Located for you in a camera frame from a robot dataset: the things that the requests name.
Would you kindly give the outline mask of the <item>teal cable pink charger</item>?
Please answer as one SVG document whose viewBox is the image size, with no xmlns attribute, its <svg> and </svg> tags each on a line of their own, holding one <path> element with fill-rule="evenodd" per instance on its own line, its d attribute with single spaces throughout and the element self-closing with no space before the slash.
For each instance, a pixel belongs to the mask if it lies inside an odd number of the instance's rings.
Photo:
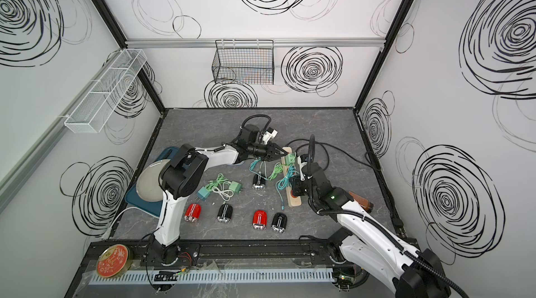
<svg viewBox="0 0 536 298">
<path fill-rule="evenodd" d="M 267 165 L 266 162 L 261 160 L 260 158 L 255 159 L 250 167 L 249 171 L 253 173 L 256 176 L 259 176 L 260 178 L 266 179 L 268 178 L 269 174 L 267 173 Z"/>
</svg>

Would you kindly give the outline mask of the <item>beige power strip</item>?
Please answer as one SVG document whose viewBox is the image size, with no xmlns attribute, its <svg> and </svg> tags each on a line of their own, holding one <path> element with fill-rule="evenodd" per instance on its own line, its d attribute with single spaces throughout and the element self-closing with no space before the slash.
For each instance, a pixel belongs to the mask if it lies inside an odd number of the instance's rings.
<svg viewBox="0 0 536 298">
<path fill-rule="evenodd" d="M 294 153 L 291 147 L 283 147 L 283 150 L 289 153 Z M 283 190 L 286 193 L 287 204 L 289 207 L 299 207 L 301 206 L 302 200 L 300 196 L 295 196 L 293 187 L 297 183 L 297 180 L 300 180 L 300 174 L 296 171 L 294 165 L 285 165 L 285 157 L 282 158 L 281 164 L 283 165 Z"/>
</svg>

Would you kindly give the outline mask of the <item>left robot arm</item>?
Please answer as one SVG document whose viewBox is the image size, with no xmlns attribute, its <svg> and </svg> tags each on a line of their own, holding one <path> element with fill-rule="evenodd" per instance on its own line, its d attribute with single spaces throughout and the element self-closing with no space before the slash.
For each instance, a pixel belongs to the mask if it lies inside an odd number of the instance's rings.
<svg viewBox="0 0 536 298">
<path fill-rule="evenodd" d="M 197 189 L 204 172 L 223 165 L 237 165 L 247 160 L 277 161 L 288 153 L 272 141 L 274 129 L 264 135 L 254 125 L 240 128 L 238 136 L 217 147 L 194 147 L 183 144 L 161 171 L 158 180 L 163 191 L 163 205 L 156 231 L 149 238 L 152 249 L 166 253 L 180 238 L 181 215 L 189 196 Z"/>
</svg>

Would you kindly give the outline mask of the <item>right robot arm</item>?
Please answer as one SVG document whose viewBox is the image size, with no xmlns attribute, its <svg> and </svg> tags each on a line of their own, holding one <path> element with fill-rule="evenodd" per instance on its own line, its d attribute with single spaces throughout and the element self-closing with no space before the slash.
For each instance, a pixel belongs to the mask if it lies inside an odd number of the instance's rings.
<svg viewBox="0 0 536 298">
<path fill-rule="evenodd" d="M 349 192 L 332 186 L 317 163 L 298 163 L 297 169 L 312 210 L 342 227 L 345 237 L 336 247 L 344 260 L 360 266 L 396 297 L 449 297 L 453 292 L 467 297 L 446 277 L 434 252 L 421 251 L 390 232 Z"/>
</svg>

